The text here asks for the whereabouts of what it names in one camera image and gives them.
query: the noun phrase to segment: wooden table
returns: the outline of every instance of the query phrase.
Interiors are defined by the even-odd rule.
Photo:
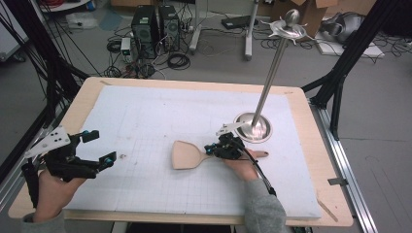
[[[111,78],[89,78],[83,84],[70,109],[61,124],[69,134],[76,134],[83,126],[88,114],[98,98],[100,90],[105,85],[128,85],[142,87],[162,87],[174,89],[222,90],[257,92],[262,91],[261,85],[233,83],[195,83],[151,80],[126,80]],[[298,87],[272,86],[270,93],[285,95],[291,106],[293,120],[297,128],[302,150],[315,187],[317,200],[322,211],[322,217],[311,220],[288,219],[287,225],[304,226],[350,226],[353,224],[342,189],[339,185],[330,185],[328,179],[336,178],[326,147],[303,91]],[[18,194],[9,210],[9,216],[20,218],[34,210],[28,195],[26,185]],[[150,214],[128,212],[101,212],[66,210],[68,219],[110,220],[110,221],[140,221],[198,224],[243,224],[242,216],[199,216],[175,214]]]

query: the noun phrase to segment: white paper sheet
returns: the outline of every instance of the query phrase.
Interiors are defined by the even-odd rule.
[[[88,180],[68,209],[122,212],[243,215],[244,187],[220,159],[196,169],[173,170],[173,142],[204,150],[216,132],[244,112],[254,112],[260,94],[229,91],[105,86],[84,130],[100,138],[78,146],[81,159],[97,160],[116,151],[115,165]],[[297,137],[288,99],[270,94],[262,114],[274,129],[262,144],[259,165],[290,218],[320,217],[314,188]]]

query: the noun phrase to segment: black metal frame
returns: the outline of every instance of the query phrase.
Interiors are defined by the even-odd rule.
[[[339,140],[337,130],[345,79],[399,2],[400,0],[377,0],[332,70],[320,79],[302,87],[304,92],[321,87],[316,96],[310,98],[311,104],[320,109],[325,109],[327,102],[333,96],[330,131],[337,141]]]

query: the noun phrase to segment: computer tower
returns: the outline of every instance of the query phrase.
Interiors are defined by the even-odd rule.
[[[154,59],[157,57],[156,46],[159,42],[158,25],[155,6],[137,6],[131,21],[138,58]]]
[[[159,6],[158,18],[160,40],[166,51],[177,51],[180,48],[180,21],[173,6]]]

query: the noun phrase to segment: metal top fixture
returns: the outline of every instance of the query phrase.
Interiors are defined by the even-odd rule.
[[[235,122],[244,123],[241,127],[237,128],[235,132],[241,139],[247,142],[263,143],[272,135],[272,125],[266,117],[261,116],[260,114],[275,78],[276,71],[278,70],[279,63],[285,51],[288,40],[293,40],[295,43],[295,40],[308,37],[306,30],[301,25],[298,25],[298,22],[299,12],[297,10],[288,11],[285,15],[285,20],[281,19],[271,23],[265,22],[270,25],[273,32],[269,37],[278,36],[281,40],[264,84],[263,92],[260,95],[256,112],[241,114],[234,120]]]

